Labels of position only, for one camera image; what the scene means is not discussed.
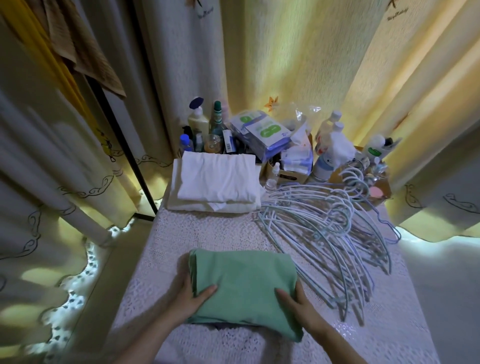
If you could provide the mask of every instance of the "flower embroidery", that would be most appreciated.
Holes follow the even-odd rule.
[[[271,112],[273,108],[276,106],[277,102],[278,102],[278,96],[275,98],[275,100],[273,100],[273,97],[270,96],[268,99],[268,103],[266,103],[264,107],[268,108],[268,112]]]

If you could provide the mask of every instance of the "green towel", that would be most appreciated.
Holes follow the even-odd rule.
[[[218,290],[188,323],[265,326],[293,341],[301,341],[300,324],[280,305],[275,294],[275,288],[281,288],[294,297],[297,272],[288,254],[194,249],[190,252],[189,268],[194,296],[212,284],[218,285]]]

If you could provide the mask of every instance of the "package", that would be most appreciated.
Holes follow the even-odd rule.
[[[291,131],[261,110],[243,111],[230,118],[227,127],[262,161],[285,149]]]

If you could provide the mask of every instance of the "folded white cloth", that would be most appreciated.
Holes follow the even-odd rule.
[[[205,202],[254,203],[258,197],[255,156],[185,152],[178,198]]]
[[[245,212],[254,211],[262,205],[261,197],[265,193],[265,189],[260,185],[258,178],[260,175],[261,166],[255,166],[254,176],[256,178],[256,185],[258,188],[257,198],[254,203],[243,202],[224,202],[224,203],[209,203],[204,201],[182,200],[178,198],[178,192],[181,185],[181,170],[182,159],[173,161],[173,173],[170,187],[165,191],[162,204],[169,210],[185,210],[185,211],[210,211],[210,212],[228,212],[235,214],[242,214]]]

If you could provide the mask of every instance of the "brown towel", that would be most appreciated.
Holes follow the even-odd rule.
[[[71,0],[26,0],[46,32],[54,51],[73,69],[95,78],[109,91],[125,97],[120,79],[90,34]]]

